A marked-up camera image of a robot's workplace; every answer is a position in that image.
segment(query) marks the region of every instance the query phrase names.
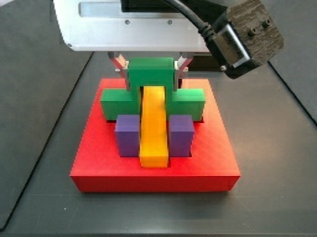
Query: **table surface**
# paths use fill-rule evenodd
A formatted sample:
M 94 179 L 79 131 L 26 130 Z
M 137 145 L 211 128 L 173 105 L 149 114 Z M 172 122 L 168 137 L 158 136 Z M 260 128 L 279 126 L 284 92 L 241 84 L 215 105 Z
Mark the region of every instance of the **table surface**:
M 317 131 L 269 66 L 211 78 L 243 170 L 229 193 L 81 193 L 70 170 L 108 55 L 93 56 L 2 234 L 317 233 Z

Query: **orange block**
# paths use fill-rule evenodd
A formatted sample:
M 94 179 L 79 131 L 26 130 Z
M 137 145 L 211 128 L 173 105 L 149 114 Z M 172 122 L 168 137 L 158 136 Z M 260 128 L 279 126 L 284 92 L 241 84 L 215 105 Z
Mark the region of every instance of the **orange block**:
M 169 165 L 164 86 L 144 87 L 141 162 L 144 168 Z

